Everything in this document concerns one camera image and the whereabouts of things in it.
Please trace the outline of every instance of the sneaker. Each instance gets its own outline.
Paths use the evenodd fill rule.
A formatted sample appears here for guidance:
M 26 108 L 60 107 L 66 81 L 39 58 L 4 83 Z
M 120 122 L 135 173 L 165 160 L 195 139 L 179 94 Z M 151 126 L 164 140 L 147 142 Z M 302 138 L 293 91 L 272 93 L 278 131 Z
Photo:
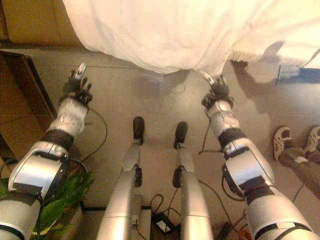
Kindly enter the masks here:
M 145 121 L 142 117 L 136 116 L 133 119 L 133 138 L 139 140 L 139 145 L 144 143 Z
M 311 129 L 308 136 L 308 141 L 303 149 L 304 155 L 307 157 L 317 149 L 320 151 L 320 126 L 315 126 Z
M 290 128 L 287 126 L 280 127 L 273 137 L 274 159 L 278 161 L 282 151 L 293 146 Z

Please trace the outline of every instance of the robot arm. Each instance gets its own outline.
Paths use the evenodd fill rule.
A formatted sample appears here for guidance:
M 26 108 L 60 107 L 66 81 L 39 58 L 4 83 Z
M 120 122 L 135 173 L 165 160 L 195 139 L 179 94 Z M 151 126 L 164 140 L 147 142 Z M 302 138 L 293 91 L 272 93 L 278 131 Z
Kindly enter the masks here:
M 273 186 L 270 165 L 233 115 L 233 99 L 224 77 L 203 76 L 211 90 L 202 104 L 226 159 L 222 174 L 230 190 L 246 200 L 252 239 L 319 240 L 296 206 Z
M 56 120 L 12 171 L 9 193 L 0 200 L 0 239 L 30 238 L 42 201 L 51 198 L 68 172 L 68 150 L 74 137 L 84 129 L 90 85 L 83 89 L 86 65 L 71 72 L 64 85 L 64 96 Z

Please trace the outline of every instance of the green plant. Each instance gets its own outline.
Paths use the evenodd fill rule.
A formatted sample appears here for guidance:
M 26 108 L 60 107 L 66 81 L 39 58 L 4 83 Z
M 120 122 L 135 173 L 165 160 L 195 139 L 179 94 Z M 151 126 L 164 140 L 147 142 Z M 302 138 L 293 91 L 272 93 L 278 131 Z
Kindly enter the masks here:
M 8 178 L 0 181 L 0 197 L 8 192 Z M 72 224 L 59 222 L 61 216 L 86 195 L 93 183 L 92 172 L 77 172 L 70 176 L 60 187 L 51 201 L 44 202 L 40 213 L 40 239 L 59 239 Z M 33 229 L 31 240 L 37 239 L 37 226 Z

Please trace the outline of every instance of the white bedsheet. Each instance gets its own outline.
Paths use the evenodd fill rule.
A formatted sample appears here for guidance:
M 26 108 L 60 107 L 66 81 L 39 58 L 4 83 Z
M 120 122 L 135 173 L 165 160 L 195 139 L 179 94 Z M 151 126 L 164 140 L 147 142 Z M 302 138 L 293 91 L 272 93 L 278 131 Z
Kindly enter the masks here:
M 320 49 L 318 0 L 63 2 L 87 49 L 163 74 L 216 75 L 229 57 L 304 65 Z

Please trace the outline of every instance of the tiled floor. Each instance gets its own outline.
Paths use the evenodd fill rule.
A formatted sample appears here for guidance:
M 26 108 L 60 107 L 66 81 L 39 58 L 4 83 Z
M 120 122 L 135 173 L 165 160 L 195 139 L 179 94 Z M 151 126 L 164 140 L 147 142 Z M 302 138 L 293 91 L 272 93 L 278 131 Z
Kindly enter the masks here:
M 90 106 L 105 118 L 108 138 L 102 149 L 85 163 L 95 177 L 86 196 L 86 206 L 107 205 L 121 170 L 122 158 L 132 140 L 132 120 L 142 116 L 146 126 L 145 144 L 141 147 L 143 184 L 135 192 L 143 195 L 143 204 L 149 205 L 155 194 L 164 196 L 160 210 L 169 204 L 175 190 L 171 183 L 176 157 L 174 133 L 177 123 L 183 120 L 188 123 L 185 143 L 193 156 L 198 179 L 220 194 L 233 223 L 242 216 L 245 204 L 235 204 L 228 199 L 220 186 L 224 158 L 219 153 L 197 154 L 208 124 L 201 105 L 208 85 L 200 74 L 181 71 L 160 75 L 102 53 L 73 48 L 14 49 L 12 52 L 31 56 L 55 106 L 69 71 L 81 62 L 88 65 L 86 75 L 92 83 L 93 94 Z M 279 126 L 288 125 L 294 143 L 305 144 L 310 127 L 320 124 L 320 84 L 275 85 L 277 64 L 250 63 L 245 67 L 227 62 L 223 73 L 229 81 L 230 94 L 235 99 L 234 114 L 242 130 L 270 162 L 278 189 L 292 199 L 301 182 L 290 169 L 273 160 L 272 136 Z M 86 122 L 91 124 L 75 141 L 82 156 L 93 151 L 104 137 L 103 124 L 94 114 L 89 113 Z M 212 135 L 208 136 L 206 146 L 219 148 Z M 205 187 L 202 190 L 217 233 L 227 218 L 216 196 Z M 304 187 L 296 205 L 320 234 L 319 200 Z M 180 209 L 180 191 L 172 206 Z M 179 222 L 173 214 L 172 220 Z

